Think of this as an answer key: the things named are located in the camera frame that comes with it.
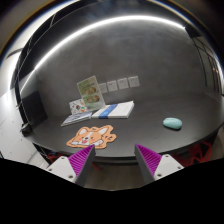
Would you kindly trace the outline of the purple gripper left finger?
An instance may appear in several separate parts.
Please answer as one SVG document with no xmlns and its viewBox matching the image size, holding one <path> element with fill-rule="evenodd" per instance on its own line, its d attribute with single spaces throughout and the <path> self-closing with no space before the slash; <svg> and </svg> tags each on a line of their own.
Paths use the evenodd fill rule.
<svg viewBox="0 0 224 224">
<path fill-rule="evenodd" d="M 47 168 L 47 171 L 83 187 L 95 154 L 95 146 L 90 145 L 69 157 L 59 157 Z"/>
</svg>

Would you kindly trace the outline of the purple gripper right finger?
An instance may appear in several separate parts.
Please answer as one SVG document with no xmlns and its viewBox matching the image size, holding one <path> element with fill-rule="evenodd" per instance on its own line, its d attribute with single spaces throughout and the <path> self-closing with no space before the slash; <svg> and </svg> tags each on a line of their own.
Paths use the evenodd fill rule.
<svg viewBox="0 0 224 224">
<path fill-rule="evenodd" d="M 134 153 L 146 184 L 183 169 L 171 155 L 160 155 L 139 144 L 135 145 Z"/>
</svg>

